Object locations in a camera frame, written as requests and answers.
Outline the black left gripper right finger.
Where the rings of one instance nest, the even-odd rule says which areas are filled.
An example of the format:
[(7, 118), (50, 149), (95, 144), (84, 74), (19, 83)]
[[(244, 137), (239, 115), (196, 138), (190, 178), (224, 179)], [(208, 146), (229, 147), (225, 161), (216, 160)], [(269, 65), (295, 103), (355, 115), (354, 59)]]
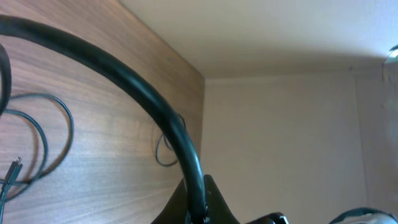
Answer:
[(211, 175), (204, 176), (208, 218), (211, 224), (239, 224)]

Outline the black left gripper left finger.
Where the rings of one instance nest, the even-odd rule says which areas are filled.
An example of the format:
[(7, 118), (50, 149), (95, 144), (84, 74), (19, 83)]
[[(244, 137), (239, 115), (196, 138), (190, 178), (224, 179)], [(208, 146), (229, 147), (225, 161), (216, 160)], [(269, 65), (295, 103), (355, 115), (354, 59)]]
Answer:
[(188, 214), (187, 193), (182, 179), (161, 213), (151, 224), (184, 224)]

